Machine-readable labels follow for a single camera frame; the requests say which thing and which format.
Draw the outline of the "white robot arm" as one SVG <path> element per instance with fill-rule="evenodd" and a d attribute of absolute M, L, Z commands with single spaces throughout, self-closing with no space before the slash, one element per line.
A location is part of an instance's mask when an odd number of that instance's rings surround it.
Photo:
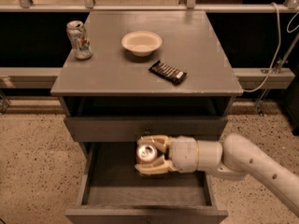
<path fill-rule="evenodd" d="M 299 216 L 299 176 L 239 134 L 229 134 L 222 143 L 188 136 L 143 136 L 137 140 L 135 160 L 142 175 L 200 171 L 235 181 L 251 175 Z"/>

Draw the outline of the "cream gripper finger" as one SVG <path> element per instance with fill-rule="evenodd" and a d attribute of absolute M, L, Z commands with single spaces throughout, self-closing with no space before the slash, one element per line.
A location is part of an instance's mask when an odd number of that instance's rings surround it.
<path fill-rule="evenodd" d="M 164 155 L 152 163 L 136 164 L 135 168 L 142 175 L 162 175 L 175 171 L 173 163 L 167 160 Z"/>
<path fill-rule="evenodd" d="M 141 145 L 152 145 L 161 152 L 165 153 L 171 146 L 170 137 L 167 135 L 147 135 L 142 136 L 137 140 L 137 144 Z"/>

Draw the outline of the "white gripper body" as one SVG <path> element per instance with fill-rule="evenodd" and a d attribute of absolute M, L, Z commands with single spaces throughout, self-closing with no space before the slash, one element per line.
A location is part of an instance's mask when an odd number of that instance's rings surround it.
<path fill-rule="evenodd" d="M 197 141 L 187 136 L 172 137 L 170 139 L 169 159 L 173 172 L 195 172 L 198 165 Z"/>

